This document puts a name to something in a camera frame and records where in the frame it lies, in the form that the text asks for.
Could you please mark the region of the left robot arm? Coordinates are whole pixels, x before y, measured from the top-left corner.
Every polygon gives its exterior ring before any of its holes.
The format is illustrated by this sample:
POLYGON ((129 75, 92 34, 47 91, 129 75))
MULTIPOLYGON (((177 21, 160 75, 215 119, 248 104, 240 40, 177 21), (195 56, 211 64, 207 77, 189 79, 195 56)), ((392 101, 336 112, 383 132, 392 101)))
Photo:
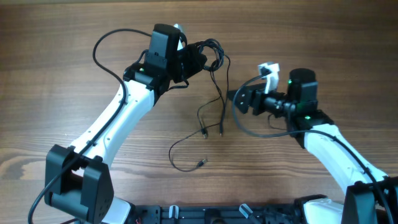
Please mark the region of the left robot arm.
POLYGON ((96 121, 68 147, 54 145, 40 198, 80 223, 139 223, 135 206, 114 194, 111 164, 139 120, 173 89, 188 87, 206 57, 178 25, 156 24, 149 48, 118 77, 119 90, 96 121))

